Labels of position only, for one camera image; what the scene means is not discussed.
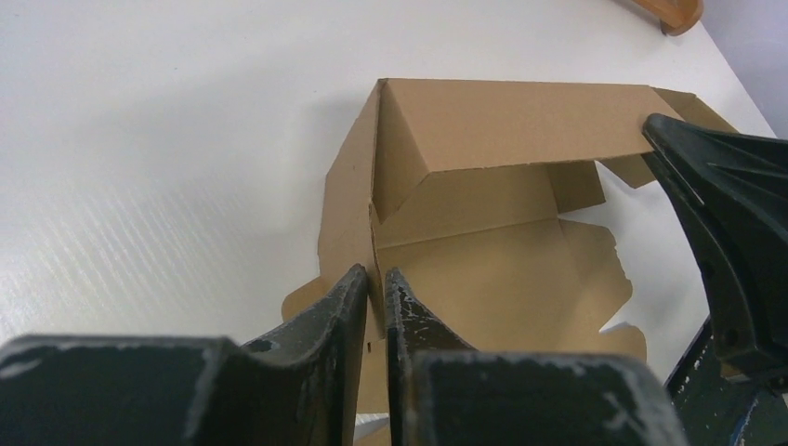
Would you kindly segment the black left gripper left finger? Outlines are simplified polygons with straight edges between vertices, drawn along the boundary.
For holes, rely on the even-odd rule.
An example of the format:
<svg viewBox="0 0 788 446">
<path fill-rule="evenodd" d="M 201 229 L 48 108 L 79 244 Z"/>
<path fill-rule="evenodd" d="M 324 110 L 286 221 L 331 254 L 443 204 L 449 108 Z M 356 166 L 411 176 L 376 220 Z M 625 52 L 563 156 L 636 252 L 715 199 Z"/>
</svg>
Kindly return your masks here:
<svg viewBox="0 0 788 446">
<path fill-rule="evenodd" d="M 25 335 L 1 348 L 5 445 L 349 445 L 368 278 L 226 337 Z"/>
</svg>

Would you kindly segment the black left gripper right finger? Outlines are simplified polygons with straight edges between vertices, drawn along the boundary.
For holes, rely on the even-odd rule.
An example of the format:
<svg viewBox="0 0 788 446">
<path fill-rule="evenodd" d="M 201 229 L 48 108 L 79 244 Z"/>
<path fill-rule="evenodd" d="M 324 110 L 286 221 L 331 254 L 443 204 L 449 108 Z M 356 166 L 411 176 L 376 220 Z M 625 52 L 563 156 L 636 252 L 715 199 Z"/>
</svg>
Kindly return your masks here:
<svg viewBox="0 0 788 446">
<path fill-rule="evenodd" d="M 471 347 L 385 278 L 387 389 L 395 445 L 684 445 L 663 385 L 611 354 Z"/>
</svg>

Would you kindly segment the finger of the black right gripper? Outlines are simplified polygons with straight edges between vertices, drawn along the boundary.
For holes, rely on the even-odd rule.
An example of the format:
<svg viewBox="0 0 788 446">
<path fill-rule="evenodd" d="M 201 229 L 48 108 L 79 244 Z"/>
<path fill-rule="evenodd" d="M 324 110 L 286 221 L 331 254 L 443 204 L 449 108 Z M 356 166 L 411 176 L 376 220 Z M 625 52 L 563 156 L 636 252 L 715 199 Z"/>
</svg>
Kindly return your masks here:
<svg viewBox="0 0 788 446">
<path fill-rule="evenodd" d="M 732 382 L 787 386 L 787 142 L 653 113 L 643 158 L 702 275 L 715 354 Z"/>
</svg>

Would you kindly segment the brown cardboard box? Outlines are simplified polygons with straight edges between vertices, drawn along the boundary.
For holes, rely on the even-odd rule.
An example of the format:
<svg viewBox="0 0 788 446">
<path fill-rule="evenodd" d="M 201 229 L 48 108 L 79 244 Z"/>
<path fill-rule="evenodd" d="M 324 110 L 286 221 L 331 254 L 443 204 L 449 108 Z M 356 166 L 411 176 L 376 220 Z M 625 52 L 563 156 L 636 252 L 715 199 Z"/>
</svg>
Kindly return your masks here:
<svg viewBox="0 0 788 446">
<path fill-rule="evenodd" d="M 476 350 L 656 362 L 641 328 L 602 330 L 633 298 L 611 231 L 565 219 L 604 203 L 602 166 L 653 183 L 641 134 L 653 113 L 729 130 L 696 95 L 647 85 L 379 80 L 326 177 L 319 275 L 283 317 L 367 268 L 364 412 L 389 410 L 391 269 Z"/>
</svg>

